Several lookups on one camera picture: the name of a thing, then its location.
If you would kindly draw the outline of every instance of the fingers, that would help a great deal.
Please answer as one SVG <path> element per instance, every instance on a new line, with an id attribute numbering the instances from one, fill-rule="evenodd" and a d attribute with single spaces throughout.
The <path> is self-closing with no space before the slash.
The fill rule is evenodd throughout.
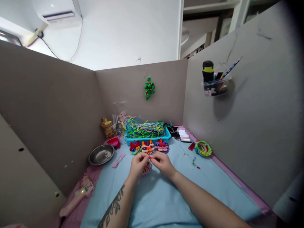
<path id="1" fill-rule="evenodd" d="M 139 153 L 135 156 L 135 159 L 137 160 L 137 162 L 140 162 L 140 163 L 147 163 L 149 161 L 149 155 L 146 154 L 146 153 Z"/>
<path id="2" fill-rule="evenodd" d="M 156 158 L 156 159 L 159 159 L 159 160 L 164 160 L 166 156 L 167 155 L 164 154 L 164 153 L 156 152 L 156 153 L 153 154 L 152 157 Z"/>

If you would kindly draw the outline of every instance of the clear plastic container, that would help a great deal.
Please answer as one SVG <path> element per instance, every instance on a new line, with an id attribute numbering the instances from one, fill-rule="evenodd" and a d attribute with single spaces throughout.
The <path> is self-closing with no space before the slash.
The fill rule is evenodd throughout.
<path id="1" fill-rule="evenodd" d="M 214 97 L 226 94 L 228 92 L 228 83 L 231 75 L 227 74 L 224 78 L 215 81 L 202 82 L 205 97 Z"/>

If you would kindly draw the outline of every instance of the hand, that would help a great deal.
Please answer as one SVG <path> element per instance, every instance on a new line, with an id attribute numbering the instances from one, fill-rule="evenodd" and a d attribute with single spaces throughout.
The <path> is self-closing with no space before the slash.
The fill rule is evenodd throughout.
<path id="1" fill-rule="evenodd" d="M 153 154 L 151 158 L 152 164 L 158 168 L 163 174 L 165 174 L 169 179 L 171 179 L 177 170 L 172 165 L 168 155 L 160 152 L 156 152 Z"/>
<path id="2" fill-rule="evenodd" d="M 149 161 L 149 155 L 146 153 L 139 153 L 135 157 L 132 158 L 131 169 L 129 173 L 129 178 L 136 181 L 139 181 L 140 176 L 143 173 L 143 168 Z"/>

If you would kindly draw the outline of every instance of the light blue mat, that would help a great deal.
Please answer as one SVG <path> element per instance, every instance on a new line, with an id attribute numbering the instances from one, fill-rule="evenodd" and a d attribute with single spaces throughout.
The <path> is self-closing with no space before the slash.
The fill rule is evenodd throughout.
<path id="1" fill-rule="evenodd" d="M 188 150 L 190 143 L 171 138 L 169 144 L 168 156 L 178 171 L 222 201 L 242 219 L 247 221 L 261 214 L 260 208 L 211 159 L 202 158 Z M 112 168 L 112 163 L 120 153 L 126 156 L 116 168 Z M 192 166 L 194 157 L 195 164 L 201 169 Z M 132 158 L 129 147 L 124 143 L 105 164 L 81 228 L 97 227 L 127 178 Z M 173 183 L 152 166 L 152 173 L 142 178 L 137 186 L 129 227 L 201 226 Z"/>

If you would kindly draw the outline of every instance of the cardboard divider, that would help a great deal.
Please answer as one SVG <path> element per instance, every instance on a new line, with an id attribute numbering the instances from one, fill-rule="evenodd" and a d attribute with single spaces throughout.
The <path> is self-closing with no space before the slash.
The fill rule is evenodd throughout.
<path id="1" fill-rule="evenodd" d="M 303 67 L 290 18 L 280 2 L 188 61 L 183 125 L 270 207 L 303 168 Z M 202 63 L 216 68 L 231 49 L 228 68 L 243 57 L 228 93 L 205 97 Z"/>
<path id="2" fill-rule="evenodd" d="M 187 64 L 187 60 L 178 60 L 95 71 L 107 116 L 124 110 L 145 121 L 182 124 Z M 149 75 L 155 93 L 146 101 L 144 87 Z"/>
<path id="3" fill-rule="evenodd" d="M 105 140 L 95 73 L 4 41 L 0 52 L 0 113 L 68 196 Z"/>

